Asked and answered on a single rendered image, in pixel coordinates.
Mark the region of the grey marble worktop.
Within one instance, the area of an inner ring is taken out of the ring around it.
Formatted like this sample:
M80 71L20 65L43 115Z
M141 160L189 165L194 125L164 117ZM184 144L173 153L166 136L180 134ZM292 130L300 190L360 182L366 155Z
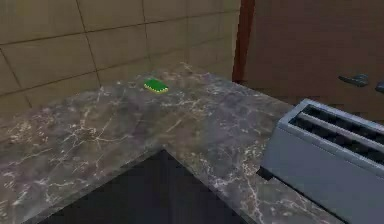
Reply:
M250 224L344 224L257 174L291 108L182 63L0 119L0 224L35 224L159 151Z

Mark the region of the brown room door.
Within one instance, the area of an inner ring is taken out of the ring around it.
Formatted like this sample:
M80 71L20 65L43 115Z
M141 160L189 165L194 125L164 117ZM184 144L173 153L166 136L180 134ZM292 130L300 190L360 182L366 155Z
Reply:
M384 123L384 0L240 0L232 80Z

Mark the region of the grey toaster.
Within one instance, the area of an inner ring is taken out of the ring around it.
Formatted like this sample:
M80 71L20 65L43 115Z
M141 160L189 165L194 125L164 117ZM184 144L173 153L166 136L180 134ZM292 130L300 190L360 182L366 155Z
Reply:
M347 224L384 224L384 126L304 99L276 124L258 174Z

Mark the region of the green and yellow sponge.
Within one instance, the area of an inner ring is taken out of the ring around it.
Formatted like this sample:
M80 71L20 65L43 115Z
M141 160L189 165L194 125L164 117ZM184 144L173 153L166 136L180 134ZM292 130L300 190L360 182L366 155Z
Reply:
M144 82L144 87L154 93L165 93L169 90L168 86L157 79L148 79Z

